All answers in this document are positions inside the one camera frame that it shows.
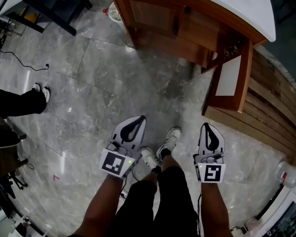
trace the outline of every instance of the skin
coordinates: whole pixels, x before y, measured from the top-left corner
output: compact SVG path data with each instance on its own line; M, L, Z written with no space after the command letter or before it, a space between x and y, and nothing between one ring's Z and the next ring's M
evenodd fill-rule
M163 160L163 169L179 166L172 156ZM157 186L158 175L154 172L143 180ZM74 233L82 237L104 237L116 214L123 180L108 175L92 199L81 226ZM202 184L201 217L205 237L231 237L228 211L217 184Z

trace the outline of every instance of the wooden cabinet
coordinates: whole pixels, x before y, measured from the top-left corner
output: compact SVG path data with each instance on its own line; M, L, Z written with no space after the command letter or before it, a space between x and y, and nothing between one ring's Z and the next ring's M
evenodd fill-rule
M216 69L207 105L241 112L252 48L264 37L209 0L114 0L135 45Z
M208 106L242 112L249 85L252 52L252 42L247 40L235 54L218 58Z
M117 0L128 27L170 38L178 34L184 6L164 0Z

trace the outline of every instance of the black sock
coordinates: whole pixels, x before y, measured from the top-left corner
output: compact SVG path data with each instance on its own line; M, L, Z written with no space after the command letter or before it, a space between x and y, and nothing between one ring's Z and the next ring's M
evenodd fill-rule
M157 173L159 175L159 174L161 174L161 167L157 166L156 168L153 168L151 171L154 173Z
M161 150L160 152L160 156L161 156L161 159L163 160L166 156L170 156L171 155L171 151L167 148L164 148Z

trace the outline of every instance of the shoe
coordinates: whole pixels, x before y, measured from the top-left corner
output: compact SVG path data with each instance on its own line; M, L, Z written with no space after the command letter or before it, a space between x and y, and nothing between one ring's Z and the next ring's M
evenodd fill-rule
M156 156L153 154L153 151L150 148L141 148L140 153L143 156L144 162L148 165L149 168L153 169L157 166L161 166L160 162L156 158Z
M32 89L36 90L37 92L40 92L40 85L36 82L34 83Z
M48 103L49 99L50 99L50 91L49 88L44 87L42 92L44 93L45 99L46 99L46 103Z
M172 152L172 150L176 146L178 139L181 137L181 134L182 134L182 132L179 127L173 127L170 129L163 145L158 149L158 151L156 153L158 159L162 160L160 153L163 149L168 149Z

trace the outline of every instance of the marble floor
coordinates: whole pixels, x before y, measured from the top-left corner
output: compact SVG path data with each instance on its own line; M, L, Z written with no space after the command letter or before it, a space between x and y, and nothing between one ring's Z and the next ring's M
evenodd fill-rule
M279 186L273 171L284 156L201 115L212 72L201 75L199 69L191 71L176 57L153 49L134 50L127 35L102 12L111 0L92 2L92 9L73 23L76 37L50 24L43 34L27 28L23 36L9 37L2 48L36 69L50 66L35 72L10 54L0 55L0 89L22 94L39 82L51 90L41 115L9 118L27 133L18 150L35 167L20 168L29 186L23 191L14 187L16 207L43 231L49 230L49 236L67 236L80 225L105 177L98 169L100 151L115 125L145 115L142 145L153 150L171 127L182 128L173 155L185 172L195 209L200 184L192 155L201 125L209 122L225 138L227 168L219 188L230 226L259 213ZM134 173L142 178L149 169L140 161ZM134 182L130 175L125 189ZM155 213L159 201L157 193Z

